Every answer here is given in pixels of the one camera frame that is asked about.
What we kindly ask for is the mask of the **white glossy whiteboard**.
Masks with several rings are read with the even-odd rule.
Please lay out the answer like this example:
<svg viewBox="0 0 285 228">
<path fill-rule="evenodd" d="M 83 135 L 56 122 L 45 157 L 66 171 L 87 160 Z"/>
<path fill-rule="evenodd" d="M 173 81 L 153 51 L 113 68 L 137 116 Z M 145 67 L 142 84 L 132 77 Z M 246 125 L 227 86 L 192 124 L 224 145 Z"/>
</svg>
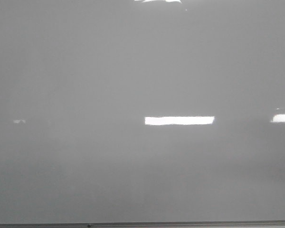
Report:
<svg viewBox="0 0 285 228">
<path fill-rule="evenodd" d="M 0 223 L 285 220 L 285 0 L 0 0 Z"/>
</svg>

